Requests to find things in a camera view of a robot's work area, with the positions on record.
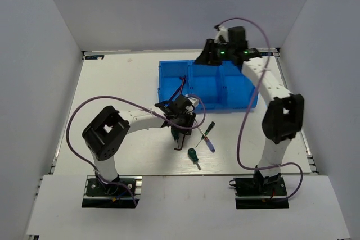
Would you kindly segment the stubby green screwdriver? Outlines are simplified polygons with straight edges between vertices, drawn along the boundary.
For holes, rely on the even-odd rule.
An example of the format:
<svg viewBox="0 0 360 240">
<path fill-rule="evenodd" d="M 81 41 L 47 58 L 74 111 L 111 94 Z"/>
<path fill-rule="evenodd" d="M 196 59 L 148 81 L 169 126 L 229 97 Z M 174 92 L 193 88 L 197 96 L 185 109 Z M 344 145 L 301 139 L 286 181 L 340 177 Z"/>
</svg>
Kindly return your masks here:
<svg viewBox="0 0 360 240">
<path fill-rule="evenodd" d="M 179 147 L 179 131 L 176 128 L 171 127 L 171 135 L 176 142 L 177 147 Z"/>
<path fill-rule="evenodd" d="M 199 165 L 199 158 L 197 156 L 196 150 L 194 148 L 189 148 L 187 153 L 188 153 L 188 157 L 197 166 L 198 170 L 201 170 L 201 167 Z"/>
</svg>

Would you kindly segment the large hex key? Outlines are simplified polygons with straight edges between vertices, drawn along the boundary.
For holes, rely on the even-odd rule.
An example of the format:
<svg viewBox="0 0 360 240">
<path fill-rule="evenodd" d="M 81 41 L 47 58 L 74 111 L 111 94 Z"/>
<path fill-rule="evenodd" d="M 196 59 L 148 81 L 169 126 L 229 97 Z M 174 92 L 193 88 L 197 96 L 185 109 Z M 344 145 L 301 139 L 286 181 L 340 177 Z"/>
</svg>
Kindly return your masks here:
<svg viewBox="0 0 360 240">
<path fill-rule="evenodd" d="M 176 98 L 177 95 L 181 95 L 182 91 L 183 91 L 183 87 L 185 86 L 186 83 L 186 76 L 179 76 L 178 79 L 181 81 L 180 86 L 175 90 L 175 92 L 171 95 L 171 97 L 169 98 L 171 101 L 174 100 L 174 98 Z"/>
<path fill-rule="evenodd" d="M 178 89 L 176 90 L 176 94 L 182 94 L 183 92 L 183 89 L 185 87 L 185 84 L 186 84 L 186 76 L 180 76 L 179 79 L 181 80 L 181 84 L 180 86 L 178 87 Z"/>
</svg>

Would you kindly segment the thin hex key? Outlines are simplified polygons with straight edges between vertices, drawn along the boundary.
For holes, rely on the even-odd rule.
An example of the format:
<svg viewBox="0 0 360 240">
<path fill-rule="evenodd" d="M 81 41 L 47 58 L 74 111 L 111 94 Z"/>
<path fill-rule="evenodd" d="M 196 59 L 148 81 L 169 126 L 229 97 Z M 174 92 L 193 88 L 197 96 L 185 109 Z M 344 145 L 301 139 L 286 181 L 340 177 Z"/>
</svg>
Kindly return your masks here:
<svg viewBox="0 0 360 240">
<path fill-rule="evenodd" d="M 176 140 L 176 146 L 174 147 L 174 150 L 181 151 L 183 149 L 185 139 L 186 139 L 186 135 L 180 134 L 178 139 Z"/>
</svg>

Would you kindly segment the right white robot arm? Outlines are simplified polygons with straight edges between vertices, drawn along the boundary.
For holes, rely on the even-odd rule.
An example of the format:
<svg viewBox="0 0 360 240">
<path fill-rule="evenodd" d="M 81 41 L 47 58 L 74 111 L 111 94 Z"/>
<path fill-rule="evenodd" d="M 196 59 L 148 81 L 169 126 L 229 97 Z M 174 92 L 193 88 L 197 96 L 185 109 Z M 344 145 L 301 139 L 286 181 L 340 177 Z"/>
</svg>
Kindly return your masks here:
<svg viewBox="0 0 360 240">
<path fill-rule="evenodd" d="M 254 168 L 254 187 L 260 194 L 269 193 L 281 177 L 286 149 L 303 126 L 304 98 L 293 94 L 280 83 L 256 48 L 249 48 L 245 28 L 215 26 L 217 35 L 207 39 L 197 65 L 220 66 L 229 61 L 255 86 L 267 110 L 262 120 L 266 137 L 262 157 Z"/>
</svg>

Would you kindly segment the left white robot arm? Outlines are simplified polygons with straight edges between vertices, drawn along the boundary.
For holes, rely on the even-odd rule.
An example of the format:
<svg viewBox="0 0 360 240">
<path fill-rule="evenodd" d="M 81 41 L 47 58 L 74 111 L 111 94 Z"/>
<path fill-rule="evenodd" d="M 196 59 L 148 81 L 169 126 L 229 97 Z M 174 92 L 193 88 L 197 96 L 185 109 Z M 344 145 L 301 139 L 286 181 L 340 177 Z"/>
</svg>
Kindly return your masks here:
<svg viewBox="0 0 360 240">
<path fill-rule="evenodd" d="M 98 175 L 100 188 L 106 194 L 114 194 L 119 188 L 119 175 L 114 155 L 125 136 L 140 130 L 167 128 L 171 123 L 172 136 L 191 134 L 199 99 L 180 95 L 174 101 L 160 102 L 153 108 L 118 111 L 113 106 L 104 107 L 83 130 L 82 137 L 90 149 Z"/>
</svg>

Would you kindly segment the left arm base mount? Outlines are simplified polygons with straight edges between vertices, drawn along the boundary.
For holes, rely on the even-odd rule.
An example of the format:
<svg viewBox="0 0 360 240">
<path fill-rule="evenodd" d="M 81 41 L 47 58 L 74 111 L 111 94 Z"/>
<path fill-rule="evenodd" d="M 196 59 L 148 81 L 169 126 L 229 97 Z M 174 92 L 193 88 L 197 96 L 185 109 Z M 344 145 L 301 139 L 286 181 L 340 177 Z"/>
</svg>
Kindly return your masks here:
<svg viewBox="0 0 360 240">
<path fill-rule="evenodd" d="M 142 177 L 125 176 L 120 182 L 132 192 L 136 203 L 140 200 Z M 135 209 L 136 205 L 126 188 L 104 184 L 96 176 L 87 176 L 82 199 L 84 209 Z"/>
</svg>

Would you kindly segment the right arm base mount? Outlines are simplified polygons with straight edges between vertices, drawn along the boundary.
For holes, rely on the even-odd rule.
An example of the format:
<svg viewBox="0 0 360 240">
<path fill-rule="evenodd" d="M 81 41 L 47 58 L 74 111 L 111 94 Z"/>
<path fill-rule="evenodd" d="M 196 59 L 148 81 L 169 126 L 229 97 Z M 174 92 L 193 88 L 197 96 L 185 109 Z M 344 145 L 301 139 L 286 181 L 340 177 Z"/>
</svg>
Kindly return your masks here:
<svg viewBox="0 0 360 240">
<path fill-rule="evenodd" d="M 280 173 L 264 178 L 256 171 L 252 177 L 233 178 L 229 186 L 235 190 L 238 210 L 289 208 L 285 181 Z"/>
</svg>

